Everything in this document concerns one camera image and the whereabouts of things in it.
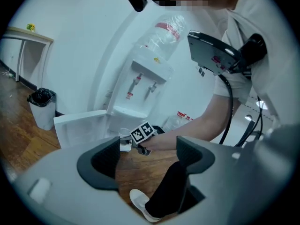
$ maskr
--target table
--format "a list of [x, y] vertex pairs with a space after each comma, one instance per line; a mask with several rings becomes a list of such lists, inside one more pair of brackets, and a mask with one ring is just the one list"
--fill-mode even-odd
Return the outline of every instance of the table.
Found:
[[46, 57], [47, 57], [50, 45], [53, 43], [54, 40], [52, 38], [45, 37], [45, 36], [37, 34], [35, 32], [31, 32], [29, 30], [16, 28], [16, 27], [7, 27], [7, 30], [6, 30], [5, 34], [2, 36], [2, 38], [16, 39], [16, 40], [22, 41], [20, 52], [19, 52], [17, 70], [15, 72], [15, 80], [16, 81], [19, 81], [20, 66], [21, 66], [25, 41], [34, 41], [37, 43], [45, 44], [45, 47], [43, 48], [43, 51], [41, 54], [41, 60], [40, 60], [41, 64], [38, 69], [38, 78], [37, 78], [37, 88], [42, 87], [43, 72], [44, 72]]

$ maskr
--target open cabinet door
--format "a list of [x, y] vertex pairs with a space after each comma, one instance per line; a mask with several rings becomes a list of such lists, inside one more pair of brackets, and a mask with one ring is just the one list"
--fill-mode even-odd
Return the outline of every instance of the open cabinet door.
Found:
[[83, 112], [54, 118], [61, 148], [101, 140], [107, 130], [107, 110]]

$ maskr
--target yellow sticker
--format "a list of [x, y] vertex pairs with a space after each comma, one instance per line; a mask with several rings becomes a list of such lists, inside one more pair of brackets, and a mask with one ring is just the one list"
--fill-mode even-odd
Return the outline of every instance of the yellow sticker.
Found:
[[160, 63], [159, 58], [155, 58], [154, 61], [157, 62], [157, 63]]

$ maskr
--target white trash can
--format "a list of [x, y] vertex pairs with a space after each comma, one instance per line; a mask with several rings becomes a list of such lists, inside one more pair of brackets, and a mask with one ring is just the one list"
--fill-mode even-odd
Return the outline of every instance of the white trash can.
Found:
[[54, 125], [56, 94], [45, 88], [40, 88], [30, 96], [29, 102], [34, 120], [39, 128], [49, 131]]

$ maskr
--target wooden floor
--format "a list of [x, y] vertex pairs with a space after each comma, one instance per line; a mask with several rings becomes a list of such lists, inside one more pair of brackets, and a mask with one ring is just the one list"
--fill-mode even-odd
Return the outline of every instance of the wooden floor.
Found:
[[[0, 75], [0, 156], [10, 181], [43, 156], [60, 149], [54, 127], [44, 131], [36, 126], [26, 100], [31, 93], [32, 90], [14, 78]], [[120, 196], [141, 215], [130, 202], [129, 191], [136, 188], [151, 197], [169, 166], [176, 161], [175, 151], [154, 151], [149, 157], [136, 150], [121, 153], [116, 171]]]

